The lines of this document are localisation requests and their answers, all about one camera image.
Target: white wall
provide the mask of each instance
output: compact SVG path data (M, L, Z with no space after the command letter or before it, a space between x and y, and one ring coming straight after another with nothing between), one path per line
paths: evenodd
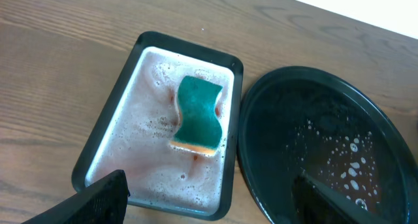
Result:
M418 39L418 0L297 0Z

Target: water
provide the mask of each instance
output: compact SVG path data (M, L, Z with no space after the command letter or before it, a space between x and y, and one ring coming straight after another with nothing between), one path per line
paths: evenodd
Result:
M213 156L170 144L180 127L176 94L186 75L223 86L216 105L223 134ZM213 214L220 202L233 79L225 67L155 47L145 49L88 170L86 185L123 169L131 202Z

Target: soapy water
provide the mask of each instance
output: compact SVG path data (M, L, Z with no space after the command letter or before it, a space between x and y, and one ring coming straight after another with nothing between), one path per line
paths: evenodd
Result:
M180 128L176 94L186 75L223 86L215 112L223 134L213 156L170 144ZM233 73L225 67L155 47L146 48L88 170L85 184L123 169L131 202L213 214L221 196L233 79Z
M295 129L297 139L292 145L295 149L299 144L305 145L309 142L304 140L304 135L306 135L306 138L318 137L321 140L320 147L329 148L328 152L309 152L318 153L318 156L308 156L308 150L306 150L303 154L303 163L298 164L298 166L303 171L311 174L316 180L344 194L347 199L351 200L351 197L353 197L355 204L369 212L376 213L376 204L379 204L381 200L376 190L378 186L374 182L377 179L374 178L377 169L376 166L370 166L376 164L374 158L370 156L372 154L372 133L369 131L351 136L329 136L317 129L313 120L308 120L305 127L301 126ZM343 150L346 144L349 144L350 153ZM292 147L288 147L287 151L291 152ZM323 158L320 153L328 153L322 164L318 161L318 158ZM316 172L312 170L312 163L318 165L315 166Z

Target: sponge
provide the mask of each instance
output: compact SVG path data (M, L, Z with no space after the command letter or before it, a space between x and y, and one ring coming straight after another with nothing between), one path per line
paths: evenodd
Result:
M199 78L183 78L177 94L181 126L171 140L173 146L215 154L222 137L222 128L215 113L221 90L222 86Z

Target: table surface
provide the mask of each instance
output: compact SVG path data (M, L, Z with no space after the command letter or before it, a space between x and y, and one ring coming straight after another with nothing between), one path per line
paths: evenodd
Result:
M243 91L289 65L335 74L388 115L418 158L418 40L294 0L0 0L0 223L74 194L72 168L149 30L239 57ZM125 222L206 223L133 206ZM218 223L267 223L237 163Z

